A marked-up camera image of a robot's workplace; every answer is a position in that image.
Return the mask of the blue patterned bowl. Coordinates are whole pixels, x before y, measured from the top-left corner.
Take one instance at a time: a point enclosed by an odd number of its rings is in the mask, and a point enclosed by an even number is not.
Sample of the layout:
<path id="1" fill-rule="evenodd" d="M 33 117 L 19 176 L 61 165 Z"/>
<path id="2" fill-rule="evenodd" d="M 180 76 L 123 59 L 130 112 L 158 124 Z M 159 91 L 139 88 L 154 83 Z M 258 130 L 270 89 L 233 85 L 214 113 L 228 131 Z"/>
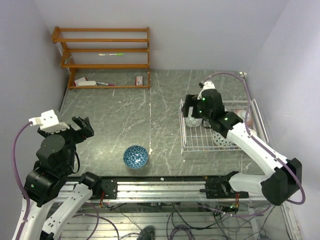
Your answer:
<path id="1" fill-rule="evenodd" d="M 197 128 L 202 124 L 202 118 L 186 117 L 184 119 L 185 125 L 189 128 Z"/>

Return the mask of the black white leaf bowl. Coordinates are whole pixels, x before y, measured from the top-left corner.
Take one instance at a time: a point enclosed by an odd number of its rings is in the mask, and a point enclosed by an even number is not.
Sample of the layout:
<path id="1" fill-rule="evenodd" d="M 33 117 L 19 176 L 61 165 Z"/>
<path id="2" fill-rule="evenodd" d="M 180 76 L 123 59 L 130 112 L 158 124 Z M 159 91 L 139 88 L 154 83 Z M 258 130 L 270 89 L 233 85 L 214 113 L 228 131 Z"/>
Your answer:
<path id="1" fill-rule="evenodd" d="M 220 133 L 216 131 L 212 132 L 212 140 L 218 147 L 231 147 L 235 145 L 232 141 L 224 138 Z"/>

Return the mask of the pink floral patterned bowl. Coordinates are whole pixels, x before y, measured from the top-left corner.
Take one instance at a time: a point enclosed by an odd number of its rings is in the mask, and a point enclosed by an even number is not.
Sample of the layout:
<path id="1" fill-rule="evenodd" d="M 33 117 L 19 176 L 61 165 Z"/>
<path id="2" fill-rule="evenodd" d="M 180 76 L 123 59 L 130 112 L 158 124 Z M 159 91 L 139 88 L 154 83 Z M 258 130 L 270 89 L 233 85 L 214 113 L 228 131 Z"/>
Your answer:
<path id="1" fill-rule="evenodd" d="M 247 111 L 245 109 L 237 109 L 235 111 L 235 113 L 244 121 L 246 120 L 246 123 L 248 126 L 251 126 L 253 124 L 253 119 L 252 119 L 252 116 L 251 116 L 251 113 L 249 112 L 247 114 Z"/>

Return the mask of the red geometric patterned bowl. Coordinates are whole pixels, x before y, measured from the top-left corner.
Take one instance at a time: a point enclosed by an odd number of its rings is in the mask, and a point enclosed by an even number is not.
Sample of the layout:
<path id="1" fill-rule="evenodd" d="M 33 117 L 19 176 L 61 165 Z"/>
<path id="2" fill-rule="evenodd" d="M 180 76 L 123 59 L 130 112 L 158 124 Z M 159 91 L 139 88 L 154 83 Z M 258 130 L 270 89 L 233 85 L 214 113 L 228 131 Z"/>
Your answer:
<path id="1" fill-rule="evenodd" d="M 124 164 L 131 169 L 140 169 L 144 167 L 149 159 L 147 150 L 140 145 L 128 147 L 123 154 Z"/>

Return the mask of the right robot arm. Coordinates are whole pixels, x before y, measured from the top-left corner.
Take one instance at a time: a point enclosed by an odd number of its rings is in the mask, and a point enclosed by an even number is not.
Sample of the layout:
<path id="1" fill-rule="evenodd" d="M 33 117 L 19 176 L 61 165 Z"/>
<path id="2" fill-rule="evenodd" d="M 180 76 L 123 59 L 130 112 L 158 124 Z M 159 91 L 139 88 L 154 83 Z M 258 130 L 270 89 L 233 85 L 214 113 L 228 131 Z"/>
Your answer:
<path id="1" fill-rule="evenodd" d="M 302 163 L 297 158 L 288 159 L 278 153 L 255 134 L 236 113 L 227 111 L 221 94 L 216 89 L 207 89 L 199 94 L 187 94 L 182 107 L 184 117 L 193 117 L 208 122 L 211 129 L 242 149 L 263 171 L 262 175 L 243 174 L 237 171 L 225 176 L 220 186 L 226 198 L 237 192 L 259 194 L 275 206 L 301 192 L 302 205 L 306 194 L 302 186 Z"/>

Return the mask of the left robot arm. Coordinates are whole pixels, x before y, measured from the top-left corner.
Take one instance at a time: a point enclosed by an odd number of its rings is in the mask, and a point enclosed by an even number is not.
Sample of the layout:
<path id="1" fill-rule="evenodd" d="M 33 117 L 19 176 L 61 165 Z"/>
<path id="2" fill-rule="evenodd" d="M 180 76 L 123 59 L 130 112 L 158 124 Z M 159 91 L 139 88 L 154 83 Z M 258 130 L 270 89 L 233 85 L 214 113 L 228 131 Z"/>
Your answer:
<path id="1" fill-rule="evenodd" d="M 44 138 L 36 152 L 37 161 L 24 183 L 16 163 L 18 138 L 13 140 L 11 165 L 22 193 L 22 208 L 12 237 L 14 240 L 57 240 L 77 210 L 87 200 L 96 199 L 102 193 L 102 178 L 86 172 L 58 210 L 47 216 L 68 176 L 77 173 L 74 170 L 74 164 L 80 162 L 77 144 L 94 136 L 88 117 L 74 116 L 72 121 L 79 126 L 78 130 L 60 121 L 56 115 L 31 118 L 19 130 L 21 134 L 29 126 L 38 126 L 37 132 Z"/>

